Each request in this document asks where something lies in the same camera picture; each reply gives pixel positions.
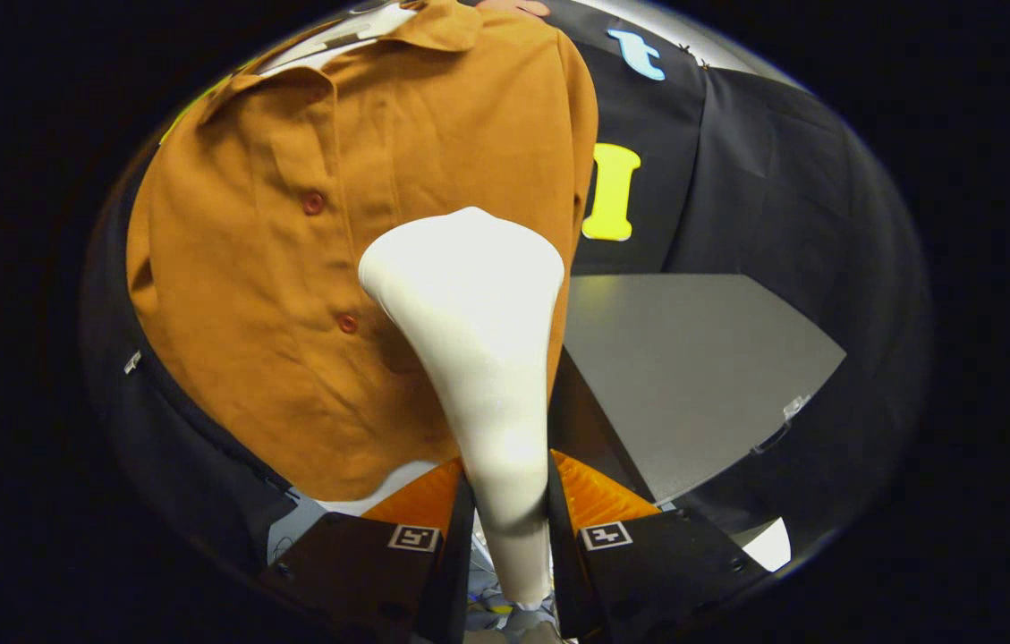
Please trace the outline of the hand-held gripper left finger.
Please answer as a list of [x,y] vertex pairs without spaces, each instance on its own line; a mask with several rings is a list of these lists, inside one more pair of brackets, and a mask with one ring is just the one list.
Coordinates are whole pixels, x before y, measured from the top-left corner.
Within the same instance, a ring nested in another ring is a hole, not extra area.
[[362,516],[325,514],[259,581],[328,643],[460,643],[472,526],[454,458]]

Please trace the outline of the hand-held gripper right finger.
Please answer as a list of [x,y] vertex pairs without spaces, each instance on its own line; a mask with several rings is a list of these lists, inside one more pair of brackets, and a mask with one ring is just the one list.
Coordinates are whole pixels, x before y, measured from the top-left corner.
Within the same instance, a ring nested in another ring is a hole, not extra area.
[[559,631],[577,641],[678,641],[773,576],[712,521],[663,511],[551,450],[547,511]]

